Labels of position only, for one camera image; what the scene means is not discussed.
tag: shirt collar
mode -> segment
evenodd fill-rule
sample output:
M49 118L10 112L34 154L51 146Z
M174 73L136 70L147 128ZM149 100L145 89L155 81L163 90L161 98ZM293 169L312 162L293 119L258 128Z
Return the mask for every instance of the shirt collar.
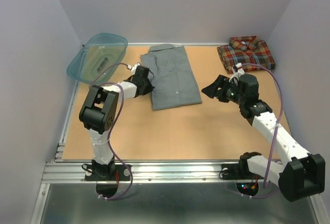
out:
M165 44L151 46L149 49L149 52L159 51L159 50L168 50L168 49L173 49L173 48L175 48L174 45L165 43Z
M243 52L247 50L254 51L258 47L258 39L257 36L232 37L229 41L229 46L236 50L241 50Z

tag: plaid shirt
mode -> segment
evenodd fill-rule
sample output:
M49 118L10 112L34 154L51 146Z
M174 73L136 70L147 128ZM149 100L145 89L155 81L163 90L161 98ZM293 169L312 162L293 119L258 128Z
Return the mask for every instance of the plaid shirt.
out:
M275 62L265 41L257 40L257 36L232 37L229 45L218 47L218 53L227 73L237 63L254 63L268 69L275 68ZM260 70L252 66L243 66L245 71Z

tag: tan work surface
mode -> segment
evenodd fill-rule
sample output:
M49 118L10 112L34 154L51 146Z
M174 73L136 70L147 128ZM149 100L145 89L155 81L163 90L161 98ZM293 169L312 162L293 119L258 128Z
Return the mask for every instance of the tan work surface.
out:
M123 62L135 64L149 47L128 47ZM187 55L199 89L227 75L215 46L187 46ZM260 98L276 115L280 101L272 77L253 72L259 81ZM130 76L119 66L110 81ZM68 131L63 159L91 159L92 144L78 115L88 93L81 84ZM127 99L111 134L111 144L123 159L238 159L244 152L257 151L268 157L270 144L240 115L237 104L221 103L201 93L203 103L152 111L150 96ZM282 125L289 130L286 118Z

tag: transparent plastic container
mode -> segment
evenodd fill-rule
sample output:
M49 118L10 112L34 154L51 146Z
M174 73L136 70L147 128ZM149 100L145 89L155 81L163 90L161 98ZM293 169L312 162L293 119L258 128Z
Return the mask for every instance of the transparent plastic container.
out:
M124 37L100 33L92 37L79 51L67 69L67 74L81 82L92 83L104 70L124 58L127 48ZM107 82L117 67L109 69L95 84Z

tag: gray wall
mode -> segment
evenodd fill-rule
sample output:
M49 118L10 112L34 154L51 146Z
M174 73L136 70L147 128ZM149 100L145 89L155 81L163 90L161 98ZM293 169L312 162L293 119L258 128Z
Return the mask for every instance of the gray wall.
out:
M292 0L268 40L293 136L327 162L330 213L330 0Z
M0 1L0 223L29 223L80 43L58 0Z
M129 42L268 38L290 0L60 0L79 39L110 32Z

